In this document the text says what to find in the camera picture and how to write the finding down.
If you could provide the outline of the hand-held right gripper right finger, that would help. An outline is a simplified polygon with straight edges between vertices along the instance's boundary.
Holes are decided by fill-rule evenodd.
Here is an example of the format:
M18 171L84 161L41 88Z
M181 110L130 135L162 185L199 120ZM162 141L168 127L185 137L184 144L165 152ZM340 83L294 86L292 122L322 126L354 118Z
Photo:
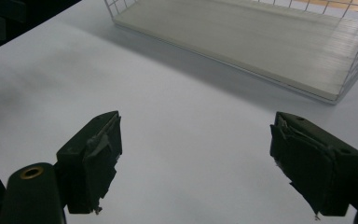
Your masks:
M270 156L313 212L343 217L358 176L358 150L307 119L278 112Z

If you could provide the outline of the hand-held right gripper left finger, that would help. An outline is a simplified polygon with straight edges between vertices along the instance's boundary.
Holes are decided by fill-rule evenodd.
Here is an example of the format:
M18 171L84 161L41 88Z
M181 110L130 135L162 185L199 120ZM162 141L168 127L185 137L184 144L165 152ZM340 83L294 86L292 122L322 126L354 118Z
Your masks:
M91 119L57 152L55 168L63 203L71 214L99 214L122 155L121 116L111 111Z

